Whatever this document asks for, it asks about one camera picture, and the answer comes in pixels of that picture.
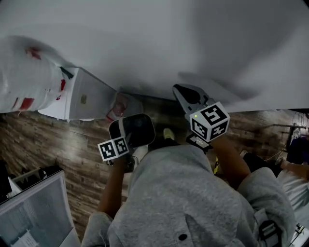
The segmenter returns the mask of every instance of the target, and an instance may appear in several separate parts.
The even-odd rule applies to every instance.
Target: yellow shoe
[[[174,132],[170,128],[165,128],[163,130],[163,137],[164,139],[171,138],[172,140],[175,140]]]

